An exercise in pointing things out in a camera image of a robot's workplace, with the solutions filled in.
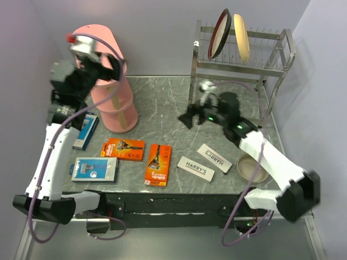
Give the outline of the pink three-tier shelf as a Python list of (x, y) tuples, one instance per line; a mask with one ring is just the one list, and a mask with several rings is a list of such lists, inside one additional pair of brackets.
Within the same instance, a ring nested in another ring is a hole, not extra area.
[[(84, 25), (74, 31), (94, 35), (108, 44), (123, 58), (123, 54), (110, 28), (100, 24)], [(105, 127), (113, 133), (125, 133), (133, 129), (138, 122), (138, 113), (133, 104), (133, 91), (127, 78), (122, 82), (98, 80), (91, 90), (94, 103), (108, 97), (114, 89), (117, 94), (110, 100), (97, 106)]]

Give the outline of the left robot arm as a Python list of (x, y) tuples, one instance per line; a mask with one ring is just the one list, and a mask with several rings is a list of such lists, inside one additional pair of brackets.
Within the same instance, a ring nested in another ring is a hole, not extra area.
[(48, 109), (46, 136), (34, 176), (24, 194), (12, 205), (27, 216), (56, 224), (68, 224), (74, 215), (89, 211), (100, 218), (107, 213), (104, 192), (86, 190), (63, 195), (63, 175), (73, 144), (90, 110), (85, 98), (98, 80), (121, 82), (125, 61), (118, 53), (78, 54), (81, 66), (61, 60), (51, 70), (53, 87)]

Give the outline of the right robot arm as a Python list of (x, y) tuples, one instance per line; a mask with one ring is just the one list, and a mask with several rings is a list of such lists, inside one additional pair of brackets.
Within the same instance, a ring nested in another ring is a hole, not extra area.
[(294, 223), (320, 203), (319, 174), (306, 171), (290, 161), (256, 125), (242, 117), (236, 94), (208, 94), (190, 104), (178, 119), (191, 129), (195, 115), (200, 125), (209, 121), (221, 126), (224, 136), (253, 159), (258, 159), (260, 166), (279, 187), (275, 191), (248, 188), (244, 198), (237, 202), (237, 209), (242, 215), (249, 216), (256, 209), (264, 209), (277, 211)]

